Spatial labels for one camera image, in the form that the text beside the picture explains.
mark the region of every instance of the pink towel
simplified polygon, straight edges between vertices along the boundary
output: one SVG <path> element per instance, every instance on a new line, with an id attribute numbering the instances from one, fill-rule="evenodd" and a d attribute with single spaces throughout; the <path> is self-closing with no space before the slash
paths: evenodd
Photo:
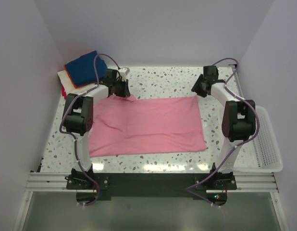
<path id="1" fill-rule="evenodd" d="M 110 96 L 94 106 L 90 156 L 204 150 L 197 97 L 136 100 Z"/>

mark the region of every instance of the speckled tabletop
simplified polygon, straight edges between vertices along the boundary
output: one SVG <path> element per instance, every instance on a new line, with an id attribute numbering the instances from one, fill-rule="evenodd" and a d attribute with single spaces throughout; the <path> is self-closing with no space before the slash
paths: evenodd
<path id="1" fill-rule="evenodd" d="M 129 90 L 138 99 L 193 96 L 191 88 L 202 67 L 130 67 Z M 219 78 L 226 79 L 232 68 L 220 67 Z M 232 78 L 228 86 L 238 94 Z M 70 172 L 74 166 L 72 138 L 59 132 L 65 100 L 60 98 L 50 137 L 44 151 L 41 172 Z M 208 172 L 216 160 L 223 143 L 218 108 L 221 104 L 213 97 L 198 97 L 204 130 L 206 150 L 195 153 L 166 153 L 119 155 L 92 158 L 95 172 L 111 173 L 201 173 Z M 252 143 L 243 146 L 235 162 L 235 168 L 248 169 L 259 166 Z"/>

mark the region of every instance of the dark blue fabric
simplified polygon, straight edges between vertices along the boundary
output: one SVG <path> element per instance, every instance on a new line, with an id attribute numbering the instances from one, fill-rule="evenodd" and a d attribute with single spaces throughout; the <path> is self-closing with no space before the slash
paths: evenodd
<path id="1" fill-rule="evenodd" d="M 80 87 L 89 83 L 95 83 L 97 81 L 93 66 L 96 55 L 97 52 L 93 51 L 82 55 L 78 59 L 75 59 L 74 61 L 71 61 L 65 65 L 66 71 L 70 75 L 76 87 Z M 102 79 L 105 76 L 107 65 L 99 57 L 96 59 L 96 69 L 99 79 Z"/>

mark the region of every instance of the white wall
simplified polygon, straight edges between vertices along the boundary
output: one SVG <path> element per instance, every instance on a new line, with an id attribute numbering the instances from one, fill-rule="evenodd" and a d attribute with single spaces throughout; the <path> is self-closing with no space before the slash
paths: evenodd
<path id="1" fill-rule="evenodd" d="M 0 0 L 0 231 L 12 230 L 57 104 L 62 58 L 31 0 Z"/>
<path id="2" fill-rule="evenodd" d="M 34 0 L 64 60 L 96 49 L 121 64 L 242 58 L 273 0 Z"/>
<path id="3" fill-rule="evenodd" d="M 284 161 L 276 174 L 282 205 L 297 231 L 297 0 L 275 0 L 239 69 L 245 96 L 270 115 Z"/>

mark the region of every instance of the white cloth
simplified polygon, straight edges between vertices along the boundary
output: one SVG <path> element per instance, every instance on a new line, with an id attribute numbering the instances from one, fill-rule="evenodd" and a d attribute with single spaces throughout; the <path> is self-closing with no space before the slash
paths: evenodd
<path id="1" fill-rule="evenodd" d="M 73 83 L 71 82 L 66 70 L 59 71 L 58 76 L 59 76 L 62 86 L 64 87 L 66 95 L 68 95 L 69 93 L 80 94 L 82 92 L 90 90 L 91 88 L 93 88 L 95 86 L 95 83 L 90 83 L 83 87 L 75 88 Z"/>

